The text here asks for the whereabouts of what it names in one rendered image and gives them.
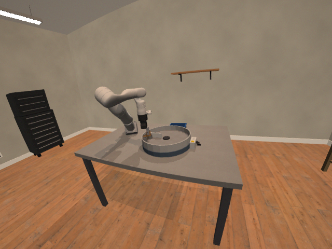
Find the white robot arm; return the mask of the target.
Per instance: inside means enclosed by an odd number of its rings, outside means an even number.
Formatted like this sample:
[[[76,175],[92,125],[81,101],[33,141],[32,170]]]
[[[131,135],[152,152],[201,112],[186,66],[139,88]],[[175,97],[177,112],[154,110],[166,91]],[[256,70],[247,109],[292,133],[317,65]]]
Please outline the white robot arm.
[[[128,131],[134,130],[133,118],[121,103],[134,99],[137,109],[145,108],[145,101],[140,99],[145,95],[146,90],[144,88],[126,89],[120,95],[117,95],[107,87],[99,87],[94,93],[96,100],[118,117]]]

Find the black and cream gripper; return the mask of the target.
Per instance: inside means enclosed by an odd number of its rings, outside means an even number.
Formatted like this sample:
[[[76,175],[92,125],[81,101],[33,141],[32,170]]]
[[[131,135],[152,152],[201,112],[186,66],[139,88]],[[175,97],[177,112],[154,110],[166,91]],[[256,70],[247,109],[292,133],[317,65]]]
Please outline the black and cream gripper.
[[[146,108],[137,109],[138,119],[141,123],[141,129],[146,129],[147,135],[149,135],[149,127],[147,126],[147,115],[151,115],[151,110],[146,110]]]

